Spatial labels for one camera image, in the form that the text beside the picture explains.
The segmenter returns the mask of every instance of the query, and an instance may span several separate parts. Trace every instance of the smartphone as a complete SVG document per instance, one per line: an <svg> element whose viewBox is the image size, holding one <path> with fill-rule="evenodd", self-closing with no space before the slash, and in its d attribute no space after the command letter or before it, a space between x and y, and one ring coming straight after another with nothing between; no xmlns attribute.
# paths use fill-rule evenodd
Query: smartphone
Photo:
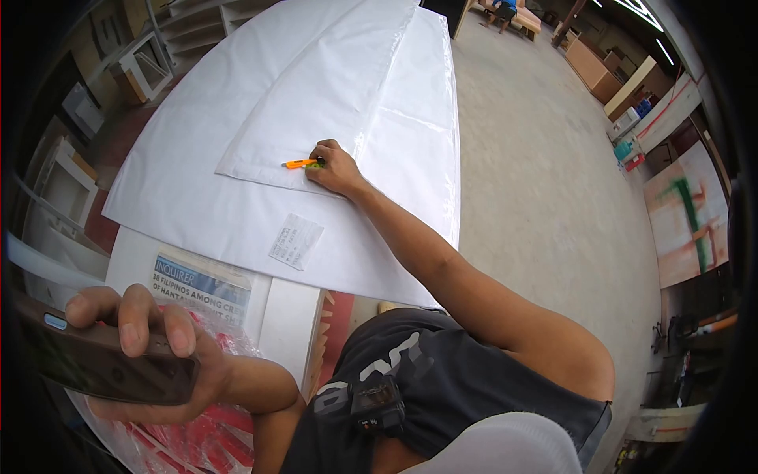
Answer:
<svg viewBox="0 0 758 474"><path fill-rule="evenodd" d="M118 328L75 328L64 313L13 291L27 353L39 374L82 394L148 405L181 405L192 396L200 361L171 352L166 337L150 334L142 356L121 350Z"/></svg>

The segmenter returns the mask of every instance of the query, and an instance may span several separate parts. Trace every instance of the finger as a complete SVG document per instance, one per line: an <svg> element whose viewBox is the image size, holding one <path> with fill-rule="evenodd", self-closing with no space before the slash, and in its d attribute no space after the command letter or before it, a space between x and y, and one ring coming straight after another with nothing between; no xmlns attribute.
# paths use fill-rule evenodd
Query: finger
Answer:
<svg viewBox="0 0 758 474"><path fill-rule="evenodd" d="M316 145L316 147L313 149L311 154L308 156L309 159L316 159L316 158L323 158L325 161L329 161L332 157L332 153L334 153L334 150L324 146L324 145Z"/></svg>
<svg viewBox="0 0 758 474"><path fill-rule="evenodd" d="M340 144L337 143L337 141L333 138L330 138L329 140L319 140L318 142L316 142L316 145L324 145L327 148L331 148L331 149L342 149Z"/></svg>
<svg viewBox="0 0 758 474"><path fill-rule="evenodd" d="M311 181L315 181L316 183L320 183L321 179L318 176L319 173L321 173L324 169L323 168L306 168L305 169L305 177L307 177Z"/></svg>
<svg viewBox="0 0 758 474"><path fill-rule="evenodd" d="M176 304L164 306L163 324L168 343L177 357L189 357L195 352L195 328L192 317L184 308Z"/></svg>
<svg viewBox="0 0 758 474"><path fill-rule="evenodd" d="M66 303L66 320L76 328L86 328L95 321L112 319L120 302L121 297L111 287L84 288Z"/></svg>
<svg viewBox="0 0 758 474"><path fill-rule="evenodd" d="M128 287L118 308L121 349L129 357L141 356L150 338L150 324L162 328L162 322L161 310L148 289L141 284Z"/></svg>

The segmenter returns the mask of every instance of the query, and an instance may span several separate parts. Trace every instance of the white sheet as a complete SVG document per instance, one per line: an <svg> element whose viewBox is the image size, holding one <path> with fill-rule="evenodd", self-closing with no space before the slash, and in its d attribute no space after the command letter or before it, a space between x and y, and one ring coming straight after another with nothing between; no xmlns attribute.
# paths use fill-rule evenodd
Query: white sheet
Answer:
<svg viewBox="0 0 758 474"><path fill-rule="evenodd" d="M356 160L416 0L361 0L287 65L258 100L216 172L329 194L283 162L334 138Z"/></svg>
<svg viewBox="0 0 758 474"><path fill-rule="evenodd" d="M287 0L213 48L146 125L111 188L103 215L256 272L382 300L436 306L368 219L346 200L214 173L267 84L355 3ZM460 208L457 126L445 19L416 8L359 167L374 185L455 247ZM303 272L268 257L290 213L324 227Z"/></svg>

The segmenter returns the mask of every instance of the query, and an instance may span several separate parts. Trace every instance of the hand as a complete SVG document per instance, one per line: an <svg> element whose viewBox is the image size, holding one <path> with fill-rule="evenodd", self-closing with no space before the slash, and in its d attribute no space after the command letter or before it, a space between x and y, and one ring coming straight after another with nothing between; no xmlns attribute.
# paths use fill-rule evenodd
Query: hand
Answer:
<svg viewBox="0 0 758 474"><path fill-rule="evenodd" d="M336 140L322 140L309 156L310 159L323 158L323 168L306 168L305 175L335 193L351 199L354 192L371 185L361 176L356 161L347 154Z"/></svg>
<svg viewBox="0 0 758 474"><path fill-rule="evenodd" d="M166 334L174 355L188 357L195 353L200 360L200 372L188 403L164 407L91 397L89 407L101 418L154 425L187 422L219 400L230 383L230 364L213 338L181 306L169 304L161 311L141 284L128 287L123 297L110 287L85 288L67 303L66 319L77 328L98 320L117 324L121 349L129 357L145 352L149 328L153 328L153 332Z"/></svg>

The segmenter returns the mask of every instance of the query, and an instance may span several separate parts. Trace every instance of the red plastic wrap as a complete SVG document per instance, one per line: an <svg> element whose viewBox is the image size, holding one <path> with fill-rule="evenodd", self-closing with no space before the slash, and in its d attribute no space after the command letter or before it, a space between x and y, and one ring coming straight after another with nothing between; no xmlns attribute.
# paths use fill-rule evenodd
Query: red plastic wrap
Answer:
<svg viewBox="0 0 758 474"><path fill-rule="evenodd" d="M242 328L219 319L207 306L158 300L161 307L167 303L184 306L225 353L260 356ZM68 394L100 441L133 472L247 474L252 468L252 418L241 407L218 403L191 422L135 425L100 419L90 411L87 396Z"/></svg>

